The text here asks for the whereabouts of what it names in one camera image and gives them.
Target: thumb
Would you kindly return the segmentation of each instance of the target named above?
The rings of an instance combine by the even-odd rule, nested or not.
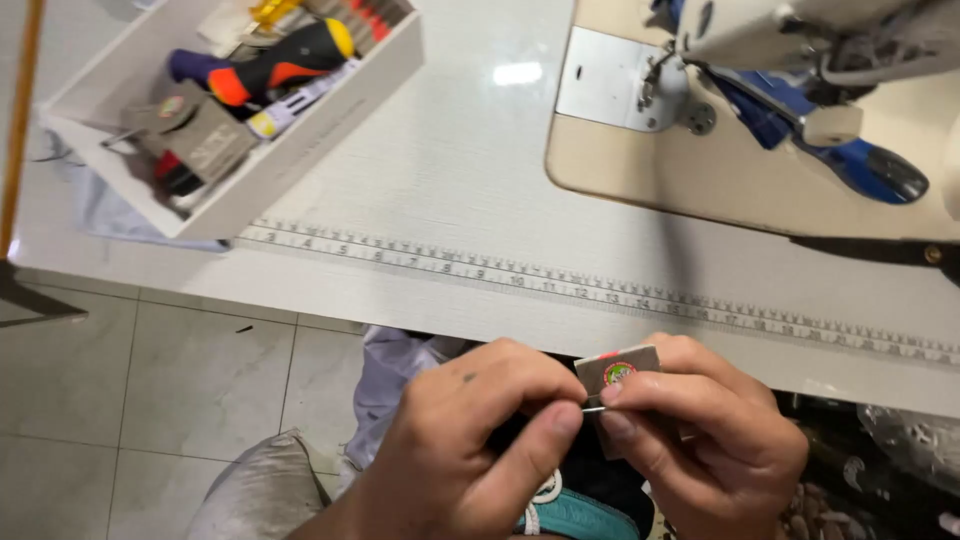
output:
[[[584,422],[580,407],[557,401],[545,407],[474,484],[467,505],[485,528],[512,527],[540,486],[560,466]]]
[[[657,490],[678,494],[714,490],[715,482],[648,418],[625,410],[605,410],[600,424],[623,457]]]

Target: tile floor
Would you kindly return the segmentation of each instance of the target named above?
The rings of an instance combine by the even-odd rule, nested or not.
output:
[[[359,323],[18,278],[90,315],[0,330],[0,538],[180,538],[232,460],[294,426],[335,485],[355,428]],[[0,304],[0,320],[19,314]]]

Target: logo sticker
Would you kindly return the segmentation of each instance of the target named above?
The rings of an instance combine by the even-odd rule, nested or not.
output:
[[[603,382],[606,386],[627,377],[631,373],[636,371],[634,366],[628,364],[627,362],[614,362],[607,366],[607,369],[603,371]]]
[[[171,96],[163,100],[156,115],[160,118],[169,118],[181,109],[183,109],[183,96]]]

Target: hand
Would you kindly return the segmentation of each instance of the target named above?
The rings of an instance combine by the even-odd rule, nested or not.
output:
[[[422,372],[404,390],[373,464],[319,517],[347,516],[348,526],[328,525],[339,538],[502,540],[569,450],[586,399],[560,362],[508,339]],[[543,403],[507,452],[485,450],[522,405]]]
[[[773,538],[806,464],[804,435],[773,393],[699,342],[657,333],[665,373],[637,372],[604,388],[600,422],[649,481],[682,538]],[[668,435],[633,411],[677,419]]]

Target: shoelace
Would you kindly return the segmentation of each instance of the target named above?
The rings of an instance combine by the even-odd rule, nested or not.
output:
[[[564,489],[564,480],[560,476],[560,470],[556,470],[550,475],[550,478],[543,483],[537,490],[537,495],[527,504],[527,509],[523,510],[523,535],[532,536],[540,534],[540,516],[537,515],[537,509],[534,504],[547,504],[554,502],[560,497],[560,490]]]

